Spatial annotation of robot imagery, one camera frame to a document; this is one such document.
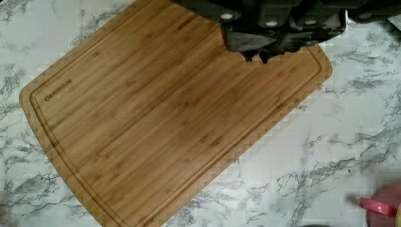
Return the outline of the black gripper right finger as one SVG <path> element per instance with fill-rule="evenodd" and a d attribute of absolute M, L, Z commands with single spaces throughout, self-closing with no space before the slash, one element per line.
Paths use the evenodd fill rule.
<path fill-rule="evenodd" d="M 278 55 L 294 53 L 304 46 L 313 46 L 333 39 L 344 32 L 340 29 L 317 29 L 307 32 L 286 33 L 272 44 L 258 50 L 258 56 L 263 63 Z"/>

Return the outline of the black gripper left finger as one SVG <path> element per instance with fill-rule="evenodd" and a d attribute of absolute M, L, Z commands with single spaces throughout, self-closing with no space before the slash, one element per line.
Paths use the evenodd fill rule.
<path fill-rule="evenodd" d="M 226 49 L 239 53 L 246 62 L 252 61 L 255 56 L 262 62 L 268 62 L 278 55 L 277 39 L 265 30 L 221 25 L 220 31 Z"/>

